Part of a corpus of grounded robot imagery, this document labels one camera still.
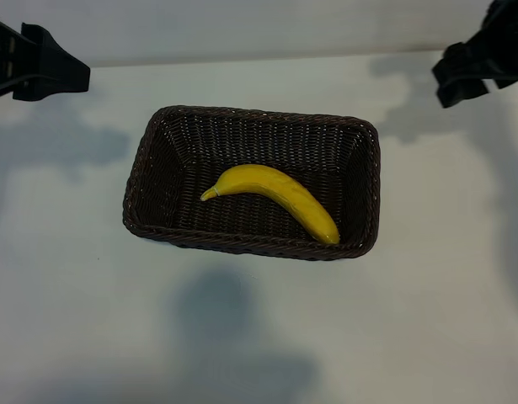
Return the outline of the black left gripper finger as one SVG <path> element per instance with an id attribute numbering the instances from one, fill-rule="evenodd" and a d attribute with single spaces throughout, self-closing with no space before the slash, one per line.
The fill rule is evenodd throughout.
<path id="1" fill-rule="evenodd" d="M 0 97 L 23 87 L 22 68 L 24 60 L 19 56 L 23 36 L 0 21 Z"/>
<path id="2" fill-rule="evenodd" d="M 47 29 L 22 23 L 21 35 L 35 46 L 26 61 L 27 77 L 13 91 L 14 99 L 34 102 L 58 93 L 89 90 L 90 68 L 65 51 Z"/>

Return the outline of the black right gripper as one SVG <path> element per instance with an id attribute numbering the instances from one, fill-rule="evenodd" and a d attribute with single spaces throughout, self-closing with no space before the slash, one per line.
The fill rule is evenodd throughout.
<path id="1" fill-rule="evenodd" d="M 497 89 L 518 82 L 518 1 L 492 1 L 481 27 L 493 67 L 504 77 L 494 78 Z M 467 44 L 450 45 L 432 68 L 436 96 L 444 109 L 481 97 L 489 90 Z"/>

